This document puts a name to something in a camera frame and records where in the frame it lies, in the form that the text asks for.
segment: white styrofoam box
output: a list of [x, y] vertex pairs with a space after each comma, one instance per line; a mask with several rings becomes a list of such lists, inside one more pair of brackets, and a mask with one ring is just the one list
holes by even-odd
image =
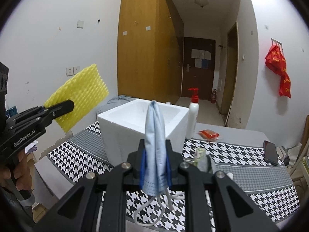
[[[116, 166], [125, 162], [129, 153], [137, 151], [145, 138], [145, 121], [151, 101], [136, 99], [98, 115], [102, 139], [109, 162]], [[173, 151], [181, 153], [188, 123], [186, 107], [158, 103], [164, 117], [165, 137]]]

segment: gray table surface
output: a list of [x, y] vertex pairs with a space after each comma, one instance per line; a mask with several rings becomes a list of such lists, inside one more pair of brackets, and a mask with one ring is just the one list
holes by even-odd
[[[262, 147], [263, 141], [268, 140], [266, 135], [262, 132], [250, 131], [244, 129], [229, 128], [216, 125], [208, 125], [197, 123], [195, 128], [194, 138], [203, 139], [197, 133], [201, 130], [210, 129], [220, 134], [218, 142], [225, 142], [229, 144], [237, 144], [244, 146]], [[34, 195], [36, 202], [43, 204], [46, 208], [51, 208], [55, 201], [51, 198], [62, 198], [67, 191], [73, 186], [62, 173], [51, 163], [47, 156], [39, 160], [35, 165], [37, 173], [35, 173], [34, 181]], [[126, 231], [140, 231], [140, 232], [153, 232], [152, 229], [138, 226], [132, 222], [126, 221]]]

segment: door handle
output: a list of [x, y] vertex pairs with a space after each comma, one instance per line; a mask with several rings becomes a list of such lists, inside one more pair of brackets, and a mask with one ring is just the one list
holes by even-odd
[[187, 64], [187, 72], [189, 72], [190, 68], [191, 68], [191, 66], [189, 64]]

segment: red bag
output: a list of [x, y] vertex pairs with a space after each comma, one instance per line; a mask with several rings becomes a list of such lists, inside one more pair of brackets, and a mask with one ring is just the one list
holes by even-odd
[[286, 73], [286, 61], [280, 47], [274, 44], [265, 59], [266, 66], [281, 77], [279, 95], [291, 98], [291, 81]]

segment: blue face mask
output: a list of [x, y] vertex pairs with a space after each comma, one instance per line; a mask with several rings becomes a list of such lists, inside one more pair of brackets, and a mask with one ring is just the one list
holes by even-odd
[[[149, 104], [145, 123], [145, 151], [141, 162], [140, 188], [152, 198], [139, 207], [134, 213], [134, 221], [141, 226], [153, 226], [165, 212], [165, 207], [161, 203], [161, 194], [167, 195], [166, 206], [174, 210], [171, 199], [184, 199], [180, 194], [171, 196], [167, 190], [171, 185], [171, 175], [169, 174], [169, 162], [165, 147], [165, 126], [163, 115], [160, 112], [156, 101]], [[157, 202], [162, 208], [161, 214], [153, 223], [139, 223], [138, 213], [157, 198]]]

